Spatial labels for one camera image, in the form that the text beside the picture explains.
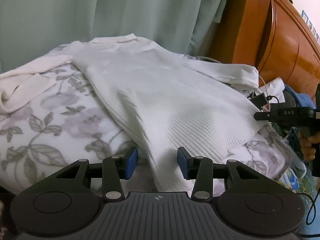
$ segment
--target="ribbed fabric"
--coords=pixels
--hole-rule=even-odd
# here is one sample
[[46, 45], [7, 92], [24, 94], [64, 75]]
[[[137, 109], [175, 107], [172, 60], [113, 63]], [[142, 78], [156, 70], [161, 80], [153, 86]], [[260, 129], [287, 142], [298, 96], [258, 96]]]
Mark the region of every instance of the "ribbed fabric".
[[[145, 38], [95, 42], [75, 54], [73, 63], [116, 122], [146, 150], [159, 191], [192, 190], [193, 181], [184, 180], [177, 165], [178, 147], [221, 163], [228, 149], [246, 143], [264, 125], [254, 120], [257, 108], [246, 97], [217, 81], [257, 85], [253, 67], [201, 63]], [[241, 72], [251, 80], [232, 76]]]

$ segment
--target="floral blanket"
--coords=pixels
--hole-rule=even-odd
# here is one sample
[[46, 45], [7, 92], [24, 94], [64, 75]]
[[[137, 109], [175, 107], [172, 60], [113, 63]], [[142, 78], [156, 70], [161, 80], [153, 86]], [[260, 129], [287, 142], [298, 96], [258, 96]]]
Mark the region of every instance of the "floral blanket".
[[[78, 159], [98, 163], [135, 145], [74, 65], [42, 75], [57, 83], [16, 112], [0, 115], [0, 186], [15, 194]], [[125, 193], [156, 190], [146, 155], [139, 150], [139, 156], [133, 178], [122, 182]], [[268, 126], [227, 157], [272, 179], [279, 179], [291, 161], [282, 139]], [[92, 182], [93, 190], [100, 187], [101, 180]], [[222, 181], [214, 183], [214, 191], [224, 191]]]

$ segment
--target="green curtain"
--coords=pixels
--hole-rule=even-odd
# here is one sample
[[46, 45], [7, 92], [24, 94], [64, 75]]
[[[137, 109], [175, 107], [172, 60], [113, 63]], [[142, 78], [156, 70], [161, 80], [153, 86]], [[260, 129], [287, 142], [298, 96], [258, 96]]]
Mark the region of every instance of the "green curtain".
[[0, 63], [14, 69], [74, 40], [134, 33], [196, 55], [226, 0], [0, 0]]

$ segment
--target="picture frame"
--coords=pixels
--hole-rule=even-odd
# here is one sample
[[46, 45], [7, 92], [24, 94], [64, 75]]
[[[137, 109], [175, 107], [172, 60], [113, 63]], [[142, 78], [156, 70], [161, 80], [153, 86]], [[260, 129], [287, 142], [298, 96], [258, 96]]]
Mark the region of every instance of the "picture frame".
[[313, 24], [311, 23], [310, 20], [308, 21], [308, 27], [309, 27], [310, 30], [312, 30]]
[[306, 14], [306, 12], [303, 10], [302, 14], [301, 14], [303, 20], [306, 22], [306, 24], [308, 24], [309, 21], [309, 16]]

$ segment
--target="finger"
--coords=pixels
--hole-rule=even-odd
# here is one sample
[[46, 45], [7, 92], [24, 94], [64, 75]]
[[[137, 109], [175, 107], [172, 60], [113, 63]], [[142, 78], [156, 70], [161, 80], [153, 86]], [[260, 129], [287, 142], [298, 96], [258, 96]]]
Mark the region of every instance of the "finger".
[[298, 137], [301, 139], [303, 138], [302, 132], [300, 130], [298, 130]]
[[312, 156], [316, 154], [316, 149], [308, 147], [308, 148], [302, 148], [301, 149], [304, 156]]
[[319, 143], [320, 142], [320, 133], [318, 132], [313, 136], [309, 136], [308, 137], [308, 141], [310, 143]]
[[311, 143], [308, 141], [308, 139], [305, 139], [305, 138], [300, 139], [300, 145], [302, 148], [311, 147]]
[[311, 162], [315, 159], [315, 156], [312, 155], [312, 156], [305, 156], [304, 159], [307, 161], [307, 162]]

